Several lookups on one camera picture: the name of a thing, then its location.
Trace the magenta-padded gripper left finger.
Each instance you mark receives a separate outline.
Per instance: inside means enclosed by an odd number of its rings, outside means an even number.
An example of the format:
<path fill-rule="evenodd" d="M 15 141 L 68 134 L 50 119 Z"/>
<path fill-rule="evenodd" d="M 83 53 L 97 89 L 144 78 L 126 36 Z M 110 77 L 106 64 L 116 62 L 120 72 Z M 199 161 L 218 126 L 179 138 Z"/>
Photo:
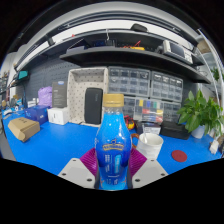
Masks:
<path fill-rule="evenodd" d="M 78 186 L 97 189 L 99 187 L 99 171 L 95 149 L 90 149 L 80 158 L 72 158 L 58 176 Z"/>

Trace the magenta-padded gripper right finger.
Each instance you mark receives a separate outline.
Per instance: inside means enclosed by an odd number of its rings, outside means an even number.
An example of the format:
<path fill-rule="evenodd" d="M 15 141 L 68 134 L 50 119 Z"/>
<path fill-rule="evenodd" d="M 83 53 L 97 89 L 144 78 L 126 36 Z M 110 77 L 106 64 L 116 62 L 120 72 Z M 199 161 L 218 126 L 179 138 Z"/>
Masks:
<path fill-rule="evenodd" d="M 147 159 L 136 149 L 131 150 L 127 171 L 129 189 L 146 186 L 167 175 L 168 173 L 157 160 Z"/>

